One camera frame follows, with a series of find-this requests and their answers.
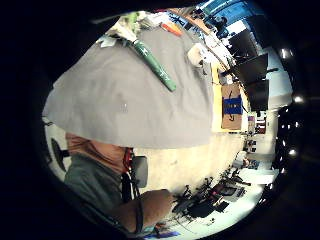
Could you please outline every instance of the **desk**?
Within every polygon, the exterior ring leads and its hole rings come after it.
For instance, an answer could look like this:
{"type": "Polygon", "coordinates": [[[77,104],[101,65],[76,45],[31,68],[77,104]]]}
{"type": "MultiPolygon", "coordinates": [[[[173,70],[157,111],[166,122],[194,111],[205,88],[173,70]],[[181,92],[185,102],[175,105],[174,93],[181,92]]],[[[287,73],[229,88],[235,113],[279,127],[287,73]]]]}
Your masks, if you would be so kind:
{"type": "Polygon", "coordinates": [[[192,19],[189,14],[187,15],[181,14],[180,8],[169,8],[168,11],[176,14],[179,17],[185,18],[192,25],[200,28],[205,34],[209,35],[211,33],[211,30],[206,27],[206,25],[201,19],[192,19]]]}

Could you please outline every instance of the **ceiling light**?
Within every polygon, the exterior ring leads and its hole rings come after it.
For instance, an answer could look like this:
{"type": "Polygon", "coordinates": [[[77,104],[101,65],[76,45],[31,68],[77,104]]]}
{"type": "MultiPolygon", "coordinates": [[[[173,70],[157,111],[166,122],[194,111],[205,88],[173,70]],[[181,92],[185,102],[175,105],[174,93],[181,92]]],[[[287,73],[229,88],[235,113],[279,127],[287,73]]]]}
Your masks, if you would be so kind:
{"type": "Polygon", "coordinates": [[[301,96],[295,96],[293,98],[293,101],[296,103],[301,103],[301,102],[303,102],[303,98],[301,96]]]}
{"type": "Polygon", "coordinates": [[[290,57],[290,56],[293,56],[291,50],[285,49],[285,48],[282,48],[282,49],[280,50],[280,57],[281,57],[281,58],[285,59],[285,58],[288,58],[288,57],[290,57]]]}
{"type": "Polygon", "coordinates": [[[297,155],[297,152],[296,152],[296,150],[291,149],[291,150],[289,151],[289,154],[290,154],[291,156],[295,156],[295,155],[297,155]]]}
{"type": "Polygon", "coordinates": [[[287,51],[286,51],[284,48],[281,49],[281,54],[280,54],[280,56],[281,56],[283,59],[285,59],[285,58],[287,57],[287,51]]]}

